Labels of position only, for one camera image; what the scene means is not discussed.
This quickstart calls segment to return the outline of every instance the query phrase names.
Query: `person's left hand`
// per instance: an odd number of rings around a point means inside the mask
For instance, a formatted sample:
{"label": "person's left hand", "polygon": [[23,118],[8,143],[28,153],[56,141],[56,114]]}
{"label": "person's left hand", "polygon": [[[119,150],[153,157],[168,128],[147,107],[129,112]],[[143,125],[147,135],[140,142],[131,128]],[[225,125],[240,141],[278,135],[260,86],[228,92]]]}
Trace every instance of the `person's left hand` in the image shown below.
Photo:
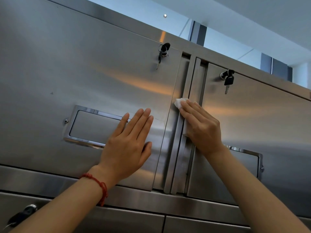
{"label": "person's left hand", "polygon": [[151,109],[139,109],[124,129],[126,113],[103,149],[100,163],[89,171],[111,188],[136,172],[151,155],[152,143],[145,145],[153,122]]}

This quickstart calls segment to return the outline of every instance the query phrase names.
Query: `red string bracelet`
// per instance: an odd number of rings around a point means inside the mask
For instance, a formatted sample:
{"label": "red string bracelet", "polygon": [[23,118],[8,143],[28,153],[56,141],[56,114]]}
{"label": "red string bracelet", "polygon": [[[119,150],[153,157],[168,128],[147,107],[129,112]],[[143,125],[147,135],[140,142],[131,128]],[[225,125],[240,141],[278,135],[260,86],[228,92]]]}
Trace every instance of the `red string bracelet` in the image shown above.
{"label": "red string bracelet", "polygon": [[99,186],[102,188],[102,190],[103,190],[103,197],[101,197],[101,199],[100,199],[100,201],[99,201],[98,203],[99,203],[99,205],[100,205],[101,207],[103,207],[105,198],[108,197],[108,191],[107,191],[107,186],[106,186],[106,184],[105,184],[104,182],[100,182],[99,180],[97,180],[97,179],[96,179],[95,177],[93,177],[93,175],[90,174],[90,173],[84,173],[79,179],[81,179],[81,178],[83,178],[83,177],[86,177],[86,178],[89,178],[89,179],[92,179],[92,180],[96,181],[96,182],[99,184]]}

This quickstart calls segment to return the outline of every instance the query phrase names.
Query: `cleaning wipe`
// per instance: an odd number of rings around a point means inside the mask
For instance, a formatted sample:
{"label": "cleaning wipe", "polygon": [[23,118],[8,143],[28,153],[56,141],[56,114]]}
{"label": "cleaning wipe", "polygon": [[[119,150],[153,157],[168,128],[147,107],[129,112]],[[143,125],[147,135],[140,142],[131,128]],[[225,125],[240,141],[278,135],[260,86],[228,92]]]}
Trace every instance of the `cleaning wipe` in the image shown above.
{"label": "cleaning wipe", "polygon": [[[181,101],[186,101],[188,98],[179,98],[179,99],[176,99],[176,101],[174,102],[174,105],[180,109],[181,108],[181,104],[180,102]],[[183,129],[183,135],[184,136],[187,136],[187,122],[185,121],[184,122],[184,129]]]}

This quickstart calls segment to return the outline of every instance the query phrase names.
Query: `forearm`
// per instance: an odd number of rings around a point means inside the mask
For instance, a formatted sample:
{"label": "forearm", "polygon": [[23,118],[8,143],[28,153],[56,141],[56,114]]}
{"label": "forearm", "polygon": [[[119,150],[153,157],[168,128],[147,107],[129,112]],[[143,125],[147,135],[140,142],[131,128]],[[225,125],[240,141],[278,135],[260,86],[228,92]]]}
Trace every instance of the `forearm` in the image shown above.
{"label": "forearm", "polygon": [[228,149],[208,156],[208,161],[238,203],[253,231],[310,232]]}
{"label": "forearm", "polygon": [[[94,169],[89,173],[97,179],[100,174]],[[106,181],[107,188],[112,184]],[[12,233],[67,233],[73,232],[82,219],[102,198],[102,188],[94,180],[82,178],[61,195],[46,204],[23,221]]]}

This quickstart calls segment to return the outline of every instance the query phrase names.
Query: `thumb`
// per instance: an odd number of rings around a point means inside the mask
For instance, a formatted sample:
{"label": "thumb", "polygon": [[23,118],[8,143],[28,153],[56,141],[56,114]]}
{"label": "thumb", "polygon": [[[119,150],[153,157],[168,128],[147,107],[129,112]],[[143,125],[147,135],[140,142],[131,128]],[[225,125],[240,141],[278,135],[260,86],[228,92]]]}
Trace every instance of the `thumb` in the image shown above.
{"label": "thumb", "polygon": [[151,155],[152,142],[148,142],[140,155],[138,165],[141,167]]}

